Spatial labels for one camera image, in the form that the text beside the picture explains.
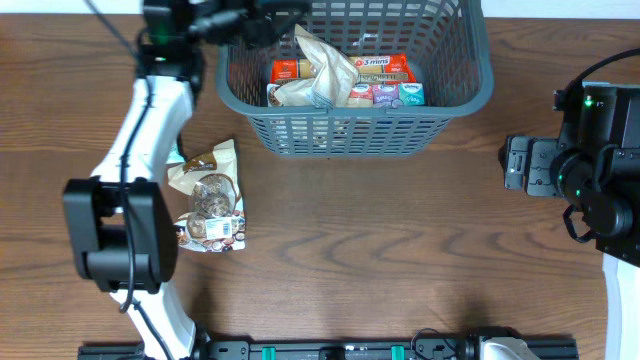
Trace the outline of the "orange spaghetti packet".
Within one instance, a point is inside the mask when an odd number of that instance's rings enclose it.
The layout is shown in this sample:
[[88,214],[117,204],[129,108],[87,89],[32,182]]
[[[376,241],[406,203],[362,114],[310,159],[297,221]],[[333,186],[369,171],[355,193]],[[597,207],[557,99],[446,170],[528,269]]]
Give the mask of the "orange spaghetti packet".
[[[358,69],[358,83],[400,84],[415,83],[416,77],[404,54],[349,57]],[[275,60],[271,67],[270,82],[284,84],[299,79],[314,78],[318,70],[307,59]]]

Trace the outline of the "cookie bag with barcode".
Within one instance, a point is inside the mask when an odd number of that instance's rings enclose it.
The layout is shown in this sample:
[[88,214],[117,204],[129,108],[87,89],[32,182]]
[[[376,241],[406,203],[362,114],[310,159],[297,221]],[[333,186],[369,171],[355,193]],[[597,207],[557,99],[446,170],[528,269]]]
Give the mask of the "cookie bag with barcode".
[[247,222],[232,139],[169,168],[167,175],[169,186],[189,200],[189,211],[174,223],[180,247],[211,253],[246,248]]

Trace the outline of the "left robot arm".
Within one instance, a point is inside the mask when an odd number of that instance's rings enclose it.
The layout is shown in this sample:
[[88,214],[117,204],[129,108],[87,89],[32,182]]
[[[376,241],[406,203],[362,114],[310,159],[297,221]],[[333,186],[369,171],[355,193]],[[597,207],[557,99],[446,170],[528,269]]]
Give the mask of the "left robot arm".
[[209,337],[185,312],[172,276],[176,231],[161,186],[166,162],[203,87],[202,44],[274,44],[309,11],[306,1],[147,0],[125,47],[132,102],[108,153],[68,181],[63,207],[80,277],[117,301],[138,330],[139,359],[205,359]]

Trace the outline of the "white brown snack bag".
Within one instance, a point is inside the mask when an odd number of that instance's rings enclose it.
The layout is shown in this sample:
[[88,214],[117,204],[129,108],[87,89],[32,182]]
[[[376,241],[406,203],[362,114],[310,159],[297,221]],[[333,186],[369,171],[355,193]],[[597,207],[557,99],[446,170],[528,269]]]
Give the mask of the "white brown snack bag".
[[285,84],[269,84],[267,86],[267,101],[270,107],[315,106],[320,102],[312,91],[313,81],[301,79]]

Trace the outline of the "blue tissue multipack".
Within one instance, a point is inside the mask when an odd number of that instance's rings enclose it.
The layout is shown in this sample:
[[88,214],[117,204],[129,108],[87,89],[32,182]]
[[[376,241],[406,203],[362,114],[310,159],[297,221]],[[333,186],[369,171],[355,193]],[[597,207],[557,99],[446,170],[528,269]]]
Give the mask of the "blue tissue multipack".
[[310,118],[314,125],[316,120],[326,120],[330,136],[342,134],[353,140],[379,135],[388,140],[395,135],[414,135],[424,145],[435,123],[448,119],[446,115],[430,114],[425,102],[421,83],[358,84],[345,107],[318,109]]

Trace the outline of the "teal snack packet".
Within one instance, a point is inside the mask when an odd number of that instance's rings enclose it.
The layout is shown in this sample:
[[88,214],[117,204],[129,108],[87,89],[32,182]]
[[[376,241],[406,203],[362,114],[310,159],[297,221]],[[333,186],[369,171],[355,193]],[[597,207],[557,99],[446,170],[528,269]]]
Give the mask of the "teal snack packet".
[[186,156],[177,144],[173,144],[167,156],[166,164],[176,164],[186,162]]

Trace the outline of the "brown white coffee bag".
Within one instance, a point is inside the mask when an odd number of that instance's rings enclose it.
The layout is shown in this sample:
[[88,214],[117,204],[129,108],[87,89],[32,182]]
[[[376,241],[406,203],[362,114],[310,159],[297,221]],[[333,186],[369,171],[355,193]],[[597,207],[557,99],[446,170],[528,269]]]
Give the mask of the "brown white coffee bag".
[[312,91],[320,102],[316,108],[345,107],[352,88],[359,79],[358,69],[333,46],[295,26],[295,39],[306,59],[318,70]]

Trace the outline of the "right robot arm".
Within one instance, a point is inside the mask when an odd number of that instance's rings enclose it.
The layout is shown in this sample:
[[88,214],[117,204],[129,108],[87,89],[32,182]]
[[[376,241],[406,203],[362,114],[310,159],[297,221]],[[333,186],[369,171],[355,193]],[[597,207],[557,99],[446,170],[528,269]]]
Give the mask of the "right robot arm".
[[639,88],[587,78],[638,53],[610,56],[555,92],[557,137],[511,135],[498,152],[505,188],[565,200],[569,236],[602,252],[608,359],[639,356]]

